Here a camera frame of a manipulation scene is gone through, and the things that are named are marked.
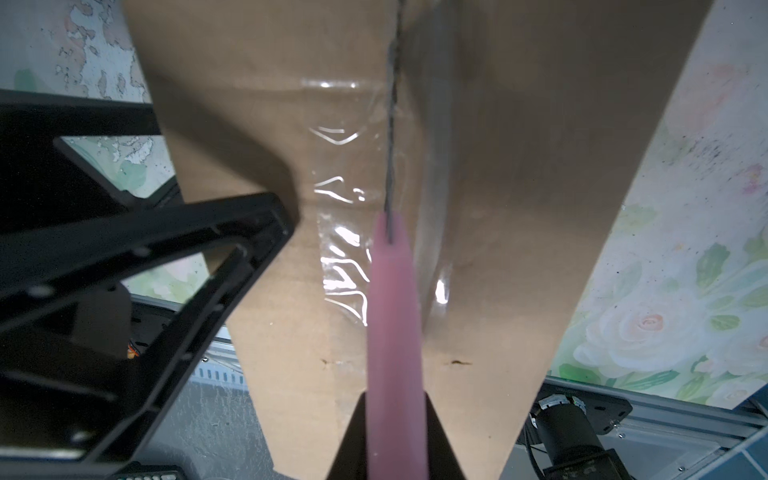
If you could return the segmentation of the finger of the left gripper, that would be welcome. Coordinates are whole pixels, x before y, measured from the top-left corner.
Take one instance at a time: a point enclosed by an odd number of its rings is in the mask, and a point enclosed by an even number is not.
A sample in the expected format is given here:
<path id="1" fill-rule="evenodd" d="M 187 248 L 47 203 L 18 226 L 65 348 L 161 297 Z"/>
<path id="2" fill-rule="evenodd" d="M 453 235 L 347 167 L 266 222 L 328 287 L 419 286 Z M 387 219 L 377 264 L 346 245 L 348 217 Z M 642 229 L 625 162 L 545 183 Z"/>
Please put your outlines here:
<path id="1" fill-rule="evenodd" d="M 3 236 L 2 460 L 128 460 L 293 231 L 261 193 Z"/>
<path id="2" fill-rule="evenodd" d="M 176 179 L 137 197 L 115 187 L 66 141 L 160 133 L 149 104 L 3 90 L 2 233 L 182 204 Z"/>

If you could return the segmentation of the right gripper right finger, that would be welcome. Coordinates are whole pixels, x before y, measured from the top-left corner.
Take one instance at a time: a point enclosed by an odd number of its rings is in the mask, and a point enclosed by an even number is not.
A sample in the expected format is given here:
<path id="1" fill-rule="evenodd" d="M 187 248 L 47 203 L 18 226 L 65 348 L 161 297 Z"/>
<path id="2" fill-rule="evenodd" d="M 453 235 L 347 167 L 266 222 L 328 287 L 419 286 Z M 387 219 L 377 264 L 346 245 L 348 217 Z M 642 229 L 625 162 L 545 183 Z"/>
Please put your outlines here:
<path id="1" fill-rule="evenodd" d="M 458 459 L 428 394 L 426 403 L 426 438 L 429 480 L 465 480 Z"/>

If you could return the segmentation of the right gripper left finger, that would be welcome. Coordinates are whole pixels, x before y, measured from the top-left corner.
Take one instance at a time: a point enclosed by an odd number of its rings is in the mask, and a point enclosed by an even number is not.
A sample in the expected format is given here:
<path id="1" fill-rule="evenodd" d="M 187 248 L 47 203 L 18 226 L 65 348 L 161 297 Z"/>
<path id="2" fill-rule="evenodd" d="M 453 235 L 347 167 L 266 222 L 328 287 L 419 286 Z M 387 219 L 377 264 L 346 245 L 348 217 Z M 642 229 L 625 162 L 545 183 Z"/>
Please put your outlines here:
<path id="1" fill-rule="evenodd" d="M 366 393 L 357 401 L 327 480 L 367 480 Z"/>

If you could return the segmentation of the pink utility knife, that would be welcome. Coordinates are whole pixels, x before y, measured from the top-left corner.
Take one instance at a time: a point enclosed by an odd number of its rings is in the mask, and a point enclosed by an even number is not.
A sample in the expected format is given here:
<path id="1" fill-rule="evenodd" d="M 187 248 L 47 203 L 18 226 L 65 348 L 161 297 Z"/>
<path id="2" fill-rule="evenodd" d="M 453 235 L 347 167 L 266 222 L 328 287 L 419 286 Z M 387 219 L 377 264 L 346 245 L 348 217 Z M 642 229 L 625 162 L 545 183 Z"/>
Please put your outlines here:
<path id="1" fill-rule="evenodd" d="M 371 249 L 367 304 L 366 446 L 370 479 L 429 476 L 421 325 L 412 255 L 393 209 L 395 111 L 405 4 L 395 7 L 387 60 L 385 200 Z"/>

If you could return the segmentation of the brown cardboard express box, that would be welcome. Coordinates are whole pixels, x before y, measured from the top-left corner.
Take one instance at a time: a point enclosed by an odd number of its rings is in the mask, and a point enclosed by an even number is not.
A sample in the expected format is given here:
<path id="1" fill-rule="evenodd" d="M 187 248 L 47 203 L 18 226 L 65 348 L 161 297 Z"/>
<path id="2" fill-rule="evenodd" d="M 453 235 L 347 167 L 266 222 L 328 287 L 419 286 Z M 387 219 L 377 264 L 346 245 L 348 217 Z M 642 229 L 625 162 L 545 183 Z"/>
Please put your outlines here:
<path id="1" fill-rule="evenodd" d="M 393 150 L 426 389 L 465 475 L 501 474 L 710 7 L 123 4 L 185 200 L 298 222 L 227 322 L 276 472 L 325 477 L 365 387 Z"/>

